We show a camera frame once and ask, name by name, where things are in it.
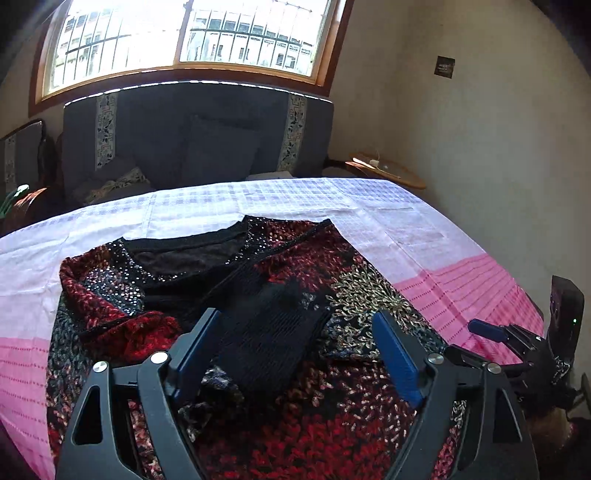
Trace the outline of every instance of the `beige wall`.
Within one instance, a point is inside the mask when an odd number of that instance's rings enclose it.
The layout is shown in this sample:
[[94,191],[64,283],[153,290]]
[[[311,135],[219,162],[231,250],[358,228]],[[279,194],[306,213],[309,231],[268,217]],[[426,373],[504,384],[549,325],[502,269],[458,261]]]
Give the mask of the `beige wall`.
[[[27,41],[15,58],[6,78],[0,85],[0,137],[26,124],[29,118],[29,85],[33,57],[37,49],[40,29]],[[56,139],[63,129],[63,105],[47,109],[35,118],[43,118],[48,133]]]
[[[591,79],[564,38],[529,0],[376,1],[356,0],[331,95],[331,157],[369,148],[413,168],[428,184],[421,196],[546,318],[552,274],[591,296]],[[399,18],[388,22],[392,3]],[[366,74],[346,85],[350,43],[372,27],[362,51],[396,55],[362,60]],[[438,55],[456,59],[451,80],[433,74]],[[587,372],[590,346],[588,306],[577,355]]]

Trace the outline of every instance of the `clothing pile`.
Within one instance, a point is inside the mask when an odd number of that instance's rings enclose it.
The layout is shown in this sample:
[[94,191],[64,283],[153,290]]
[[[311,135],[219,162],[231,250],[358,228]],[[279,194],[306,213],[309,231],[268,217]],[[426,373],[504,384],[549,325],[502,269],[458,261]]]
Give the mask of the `clothing pile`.
[[[219,352],[177,415],[208,476],[381,480],[417,412],[379,358],[372,315],[388,310],[430,352],[447,346],[329,220],[247,216],[190,237],[119,239],[66,258],[60,279],[47,367],[56,463],[96,361],[140,363],[214,307]],[[129,407],[145,475],[163,478],[141,405]],[[450,473],[464,413],[456,402],[433,479]]]

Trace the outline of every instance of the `window frame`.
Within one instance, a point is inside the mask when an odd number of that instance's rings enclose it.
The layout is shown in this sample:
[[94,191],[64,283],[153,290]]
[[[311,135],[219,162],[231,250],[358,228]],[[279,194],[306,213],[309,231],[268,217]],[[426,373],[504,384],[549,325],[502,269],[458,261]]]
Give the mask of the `window frame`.
[[47,66],[53,65],[56,43],[59,40],[59,34],[63,28],[71,2],[72,0],[63,2],[42,26],[33,59],[33,72],[29,91],[29,116],[37,115],[54,105],[100,92],[134,85],[170,81],[209,80],[257,83],[313,95],[328,96],[354,0],[335,0],[330,4],[325,20],[325,28],[323,28],[319,41],[317,60],[314,62],[312,76],[310,77],[285,70],[245,64],[180,61],[194,2],[194,0],[187,0],[172,65],[98,76],[48,95],[43,95],[44,85],[51,80],[51,68]]

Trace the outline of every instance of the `wooden side table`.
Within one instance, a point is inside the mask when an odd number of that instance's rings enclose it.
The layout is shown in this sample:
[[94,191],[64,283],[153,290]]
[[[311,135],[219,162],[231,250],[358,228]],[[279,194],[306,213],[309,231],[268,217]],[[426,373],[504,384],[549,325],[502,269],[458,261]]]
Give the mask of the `wooden side table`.
[[351,173],[364,176],[369,179],[390,180],[403,187],[424,190],[427,188],[424,180],[408,168],[391,160],[379,159],[378,166],[373,166],[370,161],[378,159],[363,152],[350,155],[351,160],[345,162],[347,170]]

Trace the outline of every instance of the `white tablecloth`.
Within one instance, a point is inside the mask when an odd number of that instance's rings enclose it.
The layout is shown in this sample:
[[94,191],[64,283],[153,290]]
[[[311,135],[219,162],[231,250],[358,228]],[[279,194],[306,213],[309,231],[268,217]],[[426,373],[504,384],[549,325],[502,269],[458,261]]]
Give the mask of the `white tablecloth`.
[[166,190],[90,206],[0,239],[0,419],[43,480],[54,478],[47,440],[45,377],[65,257],[124,236],[171,238],[225,228],[243,215],[330,218],[450,343],[508,363],[474,338],[478,317],[542,333],[515,280],[451,221],[383,180],[246,181]]

